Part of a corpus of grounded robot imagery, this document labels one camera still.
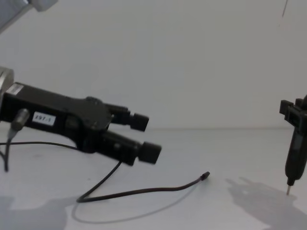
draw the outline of cable plug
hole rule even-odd
[[[25,123],[28,121],[30,117],[30,112],[27,109],[21,109],[18,111],[16,117],[11,123],[11,128],[8,133],[8,139],[12,140],[16,134],[22,130],[25,126]]]
[[[5,155],[1,155],[4,159],[4,171],[9,171],[9,154],[10,154],[10,145],[13,140],[13,138],[16,136],[16,134],[22,130],[22,128],[25,126],[25,123],[28,121],[30,117],[30,112],[27,109],[20,109],[14,118],[14,120],[11,122],[11,128],[8,132],[8,140],[6,142],[6,148],[5,148]]]
[[[201,180],[206,180],[208,176],[210,175],[210,172],[205,172],[203,175],[201,175]]]

